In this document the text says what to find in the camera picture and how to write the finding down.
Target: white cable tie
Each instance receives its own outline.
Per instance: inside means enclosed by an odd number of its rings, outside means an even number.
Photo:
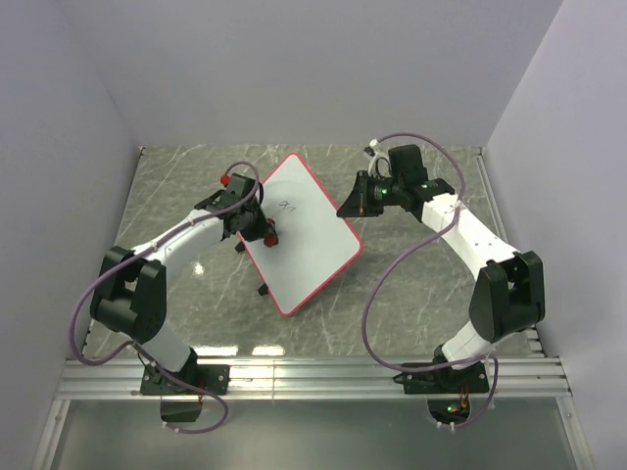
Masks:
[[[372,139],[370,143],[368,144],[368,146],[374,151],[380,150],[381,148],[381,144],[379,144],[379,141],[376,139]]]

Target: table surface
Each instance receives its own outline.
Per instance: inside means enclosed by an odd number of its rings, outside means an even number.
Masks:
[[[466,177],[465,203],[494,231],[477,149],[448,150]],[[131,248],[178,223],[219,187],[229,164],[247,160],[265,177],[291,152],[305,158],[338,205],[351,191],[356,172],[367,166],[362,146],[149,147],[136,170],[117,244]],[[423,148],[423,159],[430,177],[443,177],[458,187],[455,172],[437,151]],[[200,354],[365,355],[360,325],[368,294],[400,253],[431,232],[398,208],[351,222],[363,238],[361,256],[294,316],[281,316],[269,296],[258,295],[259,274],[248,256],[235,253],[238,240],[231,237],[199,254],[169,286],[168,324]],[[368,323],[373,348],[383,355],[432,354],[467,321],[473,287],[470,272],[444,241],[411,255],[375,300]],[[121,335],[93,324],[85,352],[102,356],[122,341]],[[498,353],[527,355],[531,349],[525,335],[517,334],[500,345]]]

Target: cable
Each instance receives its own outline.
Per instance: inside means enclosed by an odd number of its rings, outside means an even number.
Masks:
[[[461,200],[463,199],[463,196],[465,195],[465,192],[466,192],[466,181],[465,181],[465,178],[463,177],[463,172],[461,171],[461,168],[459,167],[459,164],[456,162],[456,160],[453,158],[453,156],[451,154],[449,154],[449,152],[447,152],[447,150],[444,147],[442,147],[437,142],[429,139],[428,137],[425,137],[425,136],[420,135],[420,134],[415,134],[415,133],[412,133],[412,132],[396,132],[396,133],[393,133],[393,134],[388,134],[388,135],[380,138],[378,141],[379,142],[384,142],[384,141],[392,139],[394,137],[412,137],[412,138],[415,138],[415,139],[418,139],[418,140],[422,140],[424,142],[427,142],[427,143],[431,144],[442,155],[444,155],[447,158],[447,160],[451,163],[451,165],[455,169],[456,173],[458,174],[458,178],[459,178],[458,203],[461,202]],[[383,275],[377,281],[376,285],[374,286],[374,289],[370,293],[370,296],[368,297],[368,300],[365,303],[365,307],[363,308],[363,315],[362,315],[362,340],[363,340],[363,345],[365,346],[365,350],[368,352],[368,354],[370,354],[370,357],[372,357],[376,362],[378,362],[379,364],[381,364],[384,367],[387,367],[387,368],[392,369],[392,370],[397,370],[399,372],[405,372],[405,373],[409,373],[409,374],[418,374],[418,373],[422,373],[422,372],[432,372],[434,370],[444,369],[444,368],[447,368],[447,367],[451,367],[453,365],[472,364],[472,363],[475,363],[475,362],[477,362],[479,360],[483,360],[484,358],[488,357],[487,355],[478,355],[476,357],[468,357],[468,358],[465,358],[465,359],[452,360],[452,361],[449,361],[449,362],[442,362],[440,364],[434,364],[434,365],[429,365],[429,366],[425,366],[425,367],[418,367],[418,368],[403,367],[401,365],[396,365],[396,364],[393,364],[391,362],[388,362],[385,359],[383,359],[382,357],[378,356],[376,354],[376,352],[374,352],[374,350],[372,349],[372,346],[370,345],[370,341],[369,341],[368,336],[367,336],[367,320],[368,320],[368,315],[370,314],[370,308],[372,307],[372,304],[374,302],[374,298],[376,297],[377,293],[381,289],[381,286],[383,286],[383,284],[385,283],[385,281],[388,278],[388,276],[401,263],[401,261],[406,259],[409,255],[411,255],[412,253],[414,253],[414,252],[420,250],[421,248],[427,246],[428,244],[430,244],[432,242],[435,242],[436,240],[442,238],[445,234],[447,234],[448,232],[453,230],[453,228],[456,226],[456,224],[459,221],[459,211],[460,211],[460,204],[457,204],[456,207],[455,207],[455,212],[454,212],[454,215],[453,215],[453,220],[451,220],[451,223],[449,223],[446,227],[444,227],[439,232],[436,232],[436,233],[428,236],[427,238],[422,240],[417,245],[409,248],[404,253],[402,253],[398,258],[396,258],[392,262],[392,264],[390,264],[390,266],[383,272]],[[497,375],[498,375],[499,365],[498,365],[498,361],[497,361],[497,359],[495,357],[493,357],[492,360],[494,360],[494,362],[495,362],[495,375],[494,375],[493,391],[488,396],[488,399],[486,400],[486,405],[484,405],[484,407],[482,407],[481,410],[472,419],[468,419],[468,421],[470,421],[470,422],[474,421],[474,419],[476,419],[476,417],[478,417],[481,414],[483,414],[485,409],[487,409],[487,406],[490,404],[490,400],[494,396],[494,392],[496,391],[496,383],[497,383]]]
[[[200,387],[195,387],[193,385],[190,385],[190,384],[187,384],[187,383],[183,382],[180,379],[177,379],[168,370],[164,369],[161,366],[161,364],[159,364],[153,357],[151,357],[147,352],[145,352],[141,348],[141,346],[135,344],[134,347],[135,347],[135,349],[137,350],[138,353],[141,353],[151,363],[155,364],[155,367],[159,370],[161,375],[166,377],[166,379],[168,379],[174,385],[177,385],[177,386],[179,386],[179,387],[181,387],[183,389],[187,389],[187,390],[189,390],[191,392],[195,392],[198,395],[203,395],[205,397],[211,397],[212,399],[217,401],[222,406],[222,416],[220,417],[220,419],[215,424],[212,424],[211,426],[208,426],[207,428],[185,429],[185,428],[179,428],[178,426],[174,426],[171,423],[165,423],[167,428],[172,429],[175,433],[178,433],[178,434],[187,434],[187,435],[205,434],[205,433],[209,433],[209,432],[219,428],[222,425],[222,423],[224,423],[224,421],[226,421],[226,418],[228,417],[228,404],[226,404],[226,401],[224,401],[224,399],[222,397],[220,397],[219,395],[214,394],[213,392],[209,392],[208,390],[201,389]]]
[[[233,204],[233,205],[231,205],[231,206],[229,206],[227,208],[221,209],[219,211],[208,213],[207,215],[202,215],[200,217],[197,217],[197,218],[193,219],[192,221],[187,221],[185,223],[182,223],[182,224],[178,225],[177,227],[174,227],[170,232],[166,233],[162,238],[160,238],[150,248],[148,248],[148,249],[146,249],[146,250],[144,250],[144,251],[142,251],[140,253],[137,253],[137,254],[133,255],[129,259],[126,259],[125,261],[121,262],[120,264],[117,264],[116,266],[114,266],[113,268],[109,269],[108,271],[103,272],[94,282],[92,282],[87,287],[85,292],[83,292],[82,295],[78,298],[78,302],[76,303],[76,306],[74,307],[74,310],[72,312],[72,318],[70,320],[70,327],[69,327],[69,331],[68,331],[69,342],[70,342],[70,349],[72,350],[73,356],[81,364],[90,365],[90,366],[103,365],[103,364],[106,364],[107,362],[109,362],[111,359],[113,359],[116,355],[118,355],[124,348],[134,347],[139,353],[144,355],[144,357],[148,358],[151,362],[154,362],[155,363],[155,367],[162,373],[162,375],[164,375],[168,380],[172,381],[174,384],[176,384],[179,387],[182,387],[184,389],[187,389],[189,391],[196,392],[199,395],[205,395],[205,396],[211,397],[212,399],[218,401],[222,405],[222,407],[224,408],[224,413],[223,413],[222,417],[219,419],[219,421],[216,424],[214,424],[213,426],[210,426],[209,428],[199,429],[199,430],[183,430],[183,429],[179,429],[179,428],[173,427],[173,425],[170,426],[170,424],[168,424],[169,428],[173,429],[176,432],[180,432],[182,434],[202,434],[202,433],[206,433],[206,432],[212,431],[213,429],[217,428],[219,425],[221,425],[226,420],[226,417],[228,416],[228,406],[226,404],[226,401],[221,399],[216,394],[213,394],[213,393],[208,392],[206,390],[200,389],[198,387],[194,387],[193,385],[186,384],[185,382],[177,379],[172,374],[170,374],[167,370],[165,370],[159,363],[157,363],[157,361],[155,361],[154,358],[152,358],[149,354],[147,354],[141,348],[141,346],[136,344],[134,341],[125,341],[124,343],[119,345],[117,348],[115,348],[110,354],[108,354],[107,356],[102,357],[100,359],[85,357],[83,355],[83,353],[80,351],[80,349],[78,348],[78,346],[76,345],[76,340],[75,340],[75,336],[76,336],[76,321],[78,319],[78,315],[80,314],[80,310],[82,309],[82,306],[87,301],[89,296],[103,282],[105,282],[111,276],[113,276],[117,272],[120,272],[121,270],[125,269],[127,266],[133,264],[134,262],[138,261],[139,259],[145,258],[146,255],[149,255],[150,253],[153,253],[153,252],[157,251],[163,244],[167,243],[173,237],[175,237],[176,235],[181,233],[183,230],[186,230],[187,228],[191,227],[192,225],[195,225],[195,224],[197,224],[199,222],[203,222],[205,220],[209,220],[210,218],[218,217],[220,215],[224,215],[226,213],[229,213],[229,212],[232,212],[232,211],[236,211],[237,209],[241,208],[244,204],[246,204],[248,201],[250,201],[252,198],[254,198],[255,194],[257,193],[257,190],[260,187],[260,178],[259,178],[259,171],[257,170],[257,168],[253,164],[251,164],[249,162],[243,162],[243,161],[235,162],[234,164],[231,164],[226,169],[226,171],[224,173],[229,173],[232,169],[234,169],[237,166],[241,166],[241,165],[247,166],[255,174],[255,184],[254,184],[253,188],[251,189],[251,191],[241,201],[238,201],[237,203],[235,203],[235,204]]]
[[[494,377],[492,379],[492,387],[490,388],[490,393],[488,394],[488,397],[484,401],[481,408],[479,408],[479,411],[477,411],[476,413],[473,413],[472,416],[466,419],[463,423],[456,424],[455,428],[453,429],[463,428],[465,426],[472,424],[474,421],[476,421],[479,418],[479,416],[481,416],[483,413],[485,413],[488,410],[490,403],[494,399],[494,394],[497,391],[497,383],[499,382],[499,360],[496,359],[495,357],[491,357],[491,359],[494,361]],[[447,423],[442,423],[442,425],[451,427],[451,425]]]

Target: glass panel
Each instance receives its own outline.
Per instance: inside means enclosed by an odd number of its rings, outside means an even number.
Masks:
[[[74,402],[53,468],[575,468],[554,399],[498,399],[454,434],[436,430],[422,399],[231,407],[223,428],[198,437],[163,430],[155,402]],[[212,413],[216,407],[201,421],[209,423]]]

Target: metal frame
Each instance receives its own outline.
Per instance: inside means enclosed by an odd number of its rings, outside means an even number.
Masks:
[[[570,444],[575,464],[580,470],[597,468],[595,466],[592,453],[588,447],[586,435],[579,421],[579,416],[575,410],[575,402],[572,397],[560,397],[557,399],[561,422],[566,431],[566,438]]]
[[[430,357],[393,359],[396,363],[430,362]],[[231,366],[226,400],[416,400],[394,384],[396,372],[370,358],[200,358],[201,364]],[[558,358],[500,359],[499,398],[569,397],[570,389]],[[490,363],[489,374],[493,372]],[[56,400],[159,400],[142,397],[144,368],[137,359],[118,359],[88,367],[68,361]],[[429,396],[454,398],[455,395]],[[196,396],[169,400],[197,400]]]
[[[67,399],[55,399],[48,413],[48,420],[43,428],[39,447],[32,464],[33,470],[48,470],[52,468],[57,445],[66,424],[70,401]]]

